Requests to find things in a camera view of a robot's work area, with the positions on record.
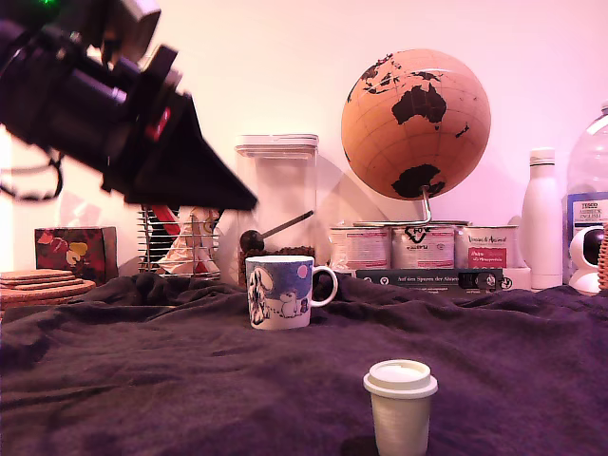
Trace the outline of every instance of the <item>floral tissue box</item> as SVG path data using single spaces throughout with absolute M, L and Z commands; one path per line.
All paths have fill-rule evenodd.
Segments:
M 118 276 L 116 228 L 40 228 L 34 231 L 36 269 L 71 271 L 97 285 Z

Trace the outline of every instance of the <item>white mug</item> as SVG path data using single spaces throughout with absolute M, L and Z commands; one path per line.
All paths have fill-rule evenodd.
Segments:
M 311 308 L 330 303 L 338 279 L 327 266 L 314 267 L 312 256 L 251 256 L 245 260 L 251 326 L 259 330 L 303 328 L 311 322 Z M 332 277 L 330 296 L 313 300 L 313 275 Z

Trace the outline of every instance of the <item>cup lid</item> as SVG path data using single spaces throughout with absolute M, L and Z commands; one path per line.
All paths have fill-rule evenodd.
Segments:
M 418 361 L 391 359 L 374 364 L 363 377 L 365 389 L 392 399 L 419 399 L 434 394 L 437 379 Z

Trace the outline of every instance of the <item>cork coaster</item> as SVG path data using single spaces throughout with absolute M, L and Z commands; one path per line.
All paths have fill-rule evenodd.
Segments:
M 0 285 L 6 285 L 7 287 L 11 287 L 14 285 L 30 285 L 33 283 L 49 283 L 52 282 L 61 282 L 74 280 L 76 277 L 74 275 L 65 275 L 62 277 L 41 277 L 41 278 L 18 278 L 18 279 L 7 279 L 0 278 Z
M 81 278 L 73 278 L 61 282 L 30 283 L 26 285 L 5 285 L 4 283 L 0 283 L 0 288 L 9 290 L 45 290 L 47 288 L 66 287 L 69 285 L 79 285 L 81 283 L 83 283 Z
M 59 271 L 56 269 L 36 269 L 32 271 L 11 271 L 0 273 L 0 280 L 24 280 L 31 278 L 52 278 L 74 276 L 71 271 Z
M 6 304 L 15 302 L 23 302 L 24 305 L 28 305 L 32 301 L 82 295 L 94 287 L 95 282 L 92 280 L 84 280 L 83 283 L 79 285 L 67 285 L 45 290 L 2 289 L 2 291 L 0 291 L 0 305 L 4 308 Z

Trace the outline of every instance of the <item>dark blanket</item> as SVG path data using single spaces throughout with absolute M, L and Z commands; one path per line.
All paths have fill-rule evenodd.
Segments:
M 36 311 L 2 322 L 3 456 L 377 454 L 362 379 L 392 358 L 439 382 L 429 455 L 608 454 L 608 299 L 569 287 L 455 304 L 341 277 L 284 332 L 241 289 L 151 274 Z

